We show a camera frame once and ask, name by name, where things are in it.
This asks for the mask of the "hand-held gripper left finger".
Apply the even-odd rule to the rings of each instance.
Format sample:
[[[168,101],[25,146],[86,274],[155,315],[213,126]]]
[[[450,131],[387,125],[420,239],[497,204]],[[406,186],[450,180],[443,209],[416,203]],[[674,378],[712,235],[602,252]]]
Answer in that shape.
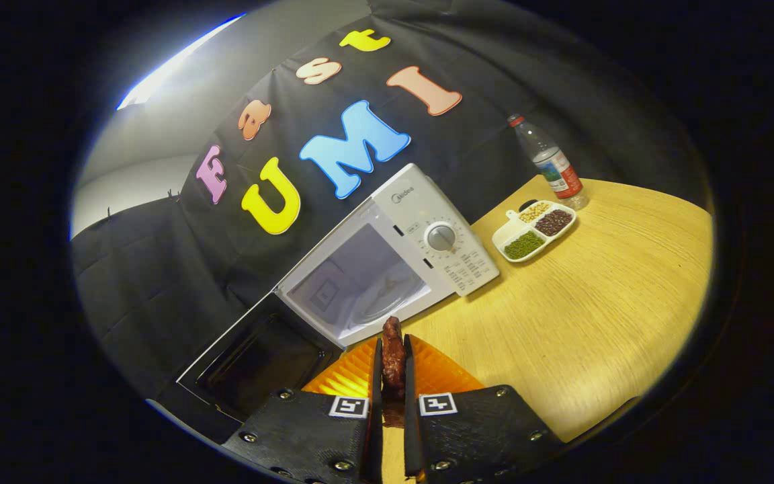
[[[290,483],[380,483],[382,342],[368,338],[301,389],[280,389],[223,444]]]

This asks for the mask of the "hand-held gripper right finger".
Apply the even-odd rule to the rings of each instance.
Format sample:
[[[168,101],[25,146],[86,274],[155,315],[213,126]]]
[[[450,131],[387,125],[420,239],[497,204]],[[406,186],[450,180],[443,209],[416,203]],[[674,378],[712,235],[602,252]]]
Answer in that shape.
[[[404,467],[418,483],[517,483],[566,445],[516,389],[485,387],[408,334]]]

